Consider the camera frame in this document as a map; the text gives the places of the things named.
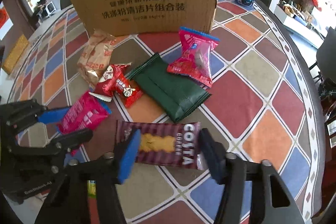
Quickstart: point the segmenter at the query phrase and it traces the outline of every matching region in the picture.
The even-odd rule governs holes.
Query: diamond patterned tablecloth
[[[218,0],[211,34],[220,38],[210,58],[212,96],[182,122],[202,122],[216,141],[243,159],[269,159],[303,218],[310,218],[319,150],[310,94],[290,45],[256,3],[246,8],[233,0]],[[10,101],[36,98],[49,108],[72,105],[88,89],[76,66],[87,40],[75,10],[67,10],[31,47]],[[160,52],[167,63],[181,55],[177,33],[129,35],[117,40],[111,62],[133,62],[131,68],[155,52]],[[112,114],[75,158],[94,160],[111,151],[117,119],[171,122],[147,95],[129,109],[119,97],[109,107]],[[36,124],[20,133],[18,143],[44,146],[57,134],[55,125]],[[208,170],[144,164],[135,164],[131,177],[118,186],[125,217],[132,223],[212,223],[222,190]],[[241,212],[245,223],[250,200],[251,183],[246,182]],[[90,210],[92,222],[97,223],[94,199],[90,199]]]

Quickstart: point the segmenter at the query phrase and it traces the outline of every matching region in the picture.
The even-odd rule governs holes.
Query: metal bolt
[[[265,166],[271,166],[271,165],[272,165],[271,162],[270,162],[269,160],[262,160],[262,161],[261,161],[261,164],[262,164],[262,165],[265,165]]]
[[[112,159],[114,157],[114,153],[113,152],[107,152],[104,154],[104,158],[106,159]]]
[[[58,167],[55,166],[55,165],[53,165],[53,166],[51,167],[51,171],[52,171],[54,174],[57,174],[57,173],[58,173]]]
[[[68,164],[69,164],[70,166],[75,166],[75,165],[77,165],[78,163],[79,163],[78,160],[76,160],[76,159],[72,159],[72,160],[69,161]]]
[[[235,158],[237,158],[236,154],[233,153],[226,153],[225,157],[229,160],[234,160]]]

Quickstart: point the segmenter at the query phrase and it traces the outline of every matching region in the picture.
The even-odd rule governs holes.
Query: pink candy package
[[[98,99],[87,91],[67,111],[58,129],[63,135],[83,128],[94,130],[109,114]]]
[[[188,75],[211,88],[210,52],[219,39],[186,27],[180,27],[182,56],[169,64],[167,72]]]

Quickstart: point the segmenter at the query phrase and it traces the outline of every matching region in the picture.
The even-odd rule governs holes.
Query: table
[[[221,41],[210,58],[212,96],[182,123],[200,121],[216,141],[243,159],[269,159],[307,220],[320,209],[324,169],[317,92],[294,43],[258,3],[241,7],[233,0],[218,0],[211,34]],[[64,11],[31,47],[18,69],[9,101],[35,98],[49,108],[72,105],[88,89],[76,65],[87,40],[75,10]],[[131,68],[155,52],[168,63],[181,54],[177,33],[127,35],[117,37],[116,44],[111,63],[133,62]],[[117,119],[170,122],[146,94],[129,109],[118,96],[108,106],[112,114],[74,158],[95,160],[112,151]],[[38,123],[19,134],[18,144],[44,146],[57,134],[55,125]],[[208,170],[135,164],[130,178],[117,190],[127,222],[212,223],[223,186],[211,179]],[[248,222],[250,199],[251,183],[246,182],[243,223]],[[89,204],[92,223],[99,223],[96,200],[90,198]]]

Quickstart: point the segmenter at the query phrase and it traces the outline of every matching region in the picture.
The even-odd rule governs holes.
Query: beige snack package
[[[115,37],[95,30],[89,38],[77,65],[81,76],[89,83],[96,85],[110,63]]]

